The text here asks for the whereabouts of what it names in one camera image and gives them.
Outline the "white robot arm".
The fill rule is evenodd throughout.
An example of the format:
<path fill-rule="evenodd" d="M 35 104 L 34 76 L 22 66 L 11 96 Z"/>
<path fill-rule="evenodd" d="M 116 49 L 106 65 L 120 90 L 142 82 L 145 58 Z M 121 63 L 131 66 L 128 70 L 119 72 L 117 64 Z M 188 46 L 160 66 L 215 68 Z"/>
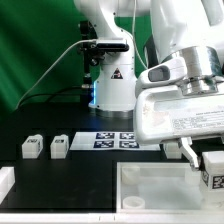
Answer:
<path fill-rule="evenodd" d="M 224 135 L 223 0 L 74 0 L 95 29 L 88 43 L 100 64 L 90 109 L 130 117 L 143 145 L 174 143 L 199 169 L 191 144 Z M 118 17 L 151 19 L 154 48 L 141 74 L 135 40 Z"/>

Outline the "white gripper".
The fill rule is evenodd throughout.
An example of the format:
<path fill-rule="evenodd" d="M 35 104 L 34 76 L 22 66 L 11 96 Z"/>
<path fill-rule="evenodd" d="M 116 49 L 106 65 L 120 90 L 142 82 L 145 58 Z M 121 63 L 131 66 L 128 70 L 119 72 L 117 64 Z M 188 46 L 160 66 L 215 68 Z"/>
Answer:
<path fill-rule="evenodd" d="M 192 139 L 224 134 L 224 91 L 184 97 L 175 86 L 149 88 L 136 102 L 133 128 L 139 144 L 159 144 L 178 140 L 181 153 L 193 171 L 200 158 L 192 149 Z"/>

